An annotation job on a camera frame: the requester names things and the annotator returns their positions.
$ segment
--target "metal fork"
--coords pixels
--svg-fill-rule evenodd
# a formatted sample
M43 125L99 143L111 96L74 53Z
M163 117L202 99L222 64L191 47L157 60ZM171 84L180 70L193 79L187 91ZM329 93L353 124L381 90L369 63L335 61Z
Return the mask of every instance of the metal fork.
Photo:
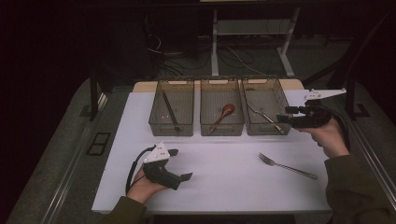
M297 170L297 169L291 168L291 167L289 167L289 166L285 166L285 165L276 163L276 162L274 162L273 160L269 159L268 157L264 156L262 153L260 153L259 157L260 157L260 159L261 159L263 162L265 162L265 164L267 164L267 165L270 165L270 166L274 166L274 165L280 166L280 167L283 167L283 168L285 168L285 169L291 170L291 171L293 171L293 172L295 172L295 173L297 173L297 174L305 175L305 176L307 176L307 177L309 177L309 178L312 178L312 179L318 179L318 176L317 176L317 175L312 175L312 174L309 174L309 173L307 173L307 172L304 172L304 171L301 171L301 170Z

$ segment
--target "brown plastic container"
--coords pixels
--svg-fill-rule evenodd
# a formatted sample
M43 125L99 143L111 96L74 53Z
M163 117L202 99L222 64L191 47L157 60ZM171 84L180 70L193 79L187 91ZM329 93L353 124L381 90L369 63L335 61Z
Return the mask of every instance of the brown plastic container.
M273 76L241 78L248 135L286 135L290 125L277 121L276 115L286 115L288 100L279 79Z
M211 126L222 115L225 105L232 104L234 111L210 132ZM239 136L244 128L244 114L237 77L201 78L201 135Z
M162 77L149 116L154 136L192 136L194 78Z

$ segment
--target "black strap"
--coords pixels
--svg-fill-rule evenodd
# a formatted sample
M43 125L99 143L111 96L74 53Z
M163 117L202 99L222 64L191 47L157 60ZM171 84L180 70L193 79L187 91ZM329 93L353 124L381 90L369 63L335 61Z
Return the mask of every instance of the black strap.
M142 152L140 152L140 154L137 156L136 160L132 163L132 167L131 170L129 171L128 174L128 178L126 180L126 185L125 185L125 194L128 193L129 189L131 188L132 184L132 177L134 176L134 170L136 169L136 165L137 162L140 160L140 157L143 156L143 154L145 154L148 151L152 151L156 146L154 145L154 147L148 147L145 150L143 150Z

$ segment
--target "spoon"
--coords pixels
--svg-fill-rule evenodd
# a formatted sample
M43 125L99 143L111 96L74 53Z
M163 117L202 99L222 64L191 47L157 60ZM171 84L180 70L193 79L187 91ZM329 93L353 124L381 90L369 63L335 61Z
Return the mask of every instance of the spoon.
M221 122L221 120L224 119L224 117L226 117L227 115L233 113L234 110L235 110L235 107L234 107L232 104L227 104L227 105L225 105L225 106L223 107L223 109L222 109L222 115L221 115L221 117L220 117L218 120L216 120L216 122L213 123L213 124L210 126L209 133L213 133L213 131L215 131L215 129L218 127L218 125L219 125L219 123Z

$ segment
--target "wrist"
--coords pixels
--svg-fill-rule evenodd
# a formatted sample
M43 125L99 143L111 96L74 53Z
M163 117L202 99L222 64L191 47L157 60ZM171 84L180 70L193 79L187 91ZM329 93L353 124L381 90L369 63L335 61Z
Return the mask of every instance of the wrist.
M337 147L337 148L327 148L326 151L327 151L326 154L329 158L350 155L347 147L345 146Z
M126 197L133 199L139 203L146 203L154 192L147 190L146 188L131 187Z

